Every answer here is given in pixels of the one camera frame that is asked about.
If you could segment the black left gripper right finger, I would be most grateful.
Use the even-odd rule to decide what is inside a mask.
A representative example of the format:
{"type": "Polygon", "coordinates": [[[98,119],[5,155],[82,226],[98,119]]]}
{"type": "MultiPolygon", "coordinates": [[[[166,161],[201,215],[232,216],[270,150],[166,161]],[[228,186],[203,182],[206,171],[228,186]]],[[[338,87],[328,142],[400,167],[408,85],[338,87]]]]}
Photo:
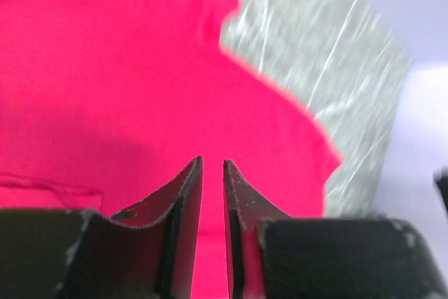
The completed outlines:
{"type": "Polygon", "coordinates": [[[223,165],[231,298],[440,298],[425,239],[396,218],[293,218],[223,165]]]}

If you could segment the red t shirt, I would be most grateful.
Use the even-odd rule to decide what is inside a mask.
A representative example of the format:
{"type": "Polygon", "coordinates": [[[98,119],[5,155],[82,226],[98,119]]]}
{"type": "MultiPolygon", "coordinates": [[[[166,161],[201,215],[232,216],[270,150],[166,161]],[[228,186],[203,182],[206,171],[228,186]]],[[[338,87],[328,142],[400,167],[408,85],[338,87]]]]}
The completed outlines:
{"type": "Polygon", "coordinates": [[[294,217],[323,215],[340,156],[278,85],[220,46],[239,0],[1,0],[4,207],[109,216],[204,161],[194,298],[222,298],[223,161],[294,217]]]}

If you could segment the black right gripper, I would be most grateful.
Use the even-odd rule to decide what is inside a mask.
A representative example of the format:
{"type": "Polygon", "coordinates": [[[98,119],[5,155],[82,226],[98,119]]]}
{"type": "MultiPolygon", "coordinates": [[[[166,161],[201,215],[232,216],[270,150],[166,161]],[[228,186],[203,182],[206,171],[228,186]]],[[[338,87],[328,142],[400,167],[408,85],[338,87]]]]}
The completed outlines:
{"type": "Polygon", "coordinates": [[[442,197],[445,210],[448,211],[448,169],[442,167],[434,174],[434,182],[442,197]]]}

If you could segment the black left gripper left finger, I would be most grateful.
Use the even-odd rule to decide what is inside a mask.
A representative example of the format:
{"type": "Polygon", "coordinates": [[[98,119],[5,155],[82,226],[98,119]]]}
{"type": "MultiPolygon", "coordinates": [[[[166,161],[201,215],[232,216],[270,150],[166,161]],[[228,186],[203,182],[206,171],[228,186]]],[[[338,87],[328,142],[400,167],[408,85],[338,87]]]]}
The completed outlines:
{"type": "Polygon", "coordinates": [[[189,298],[203,161],[112,217],[2,209],[2,298],[189,298]]]}

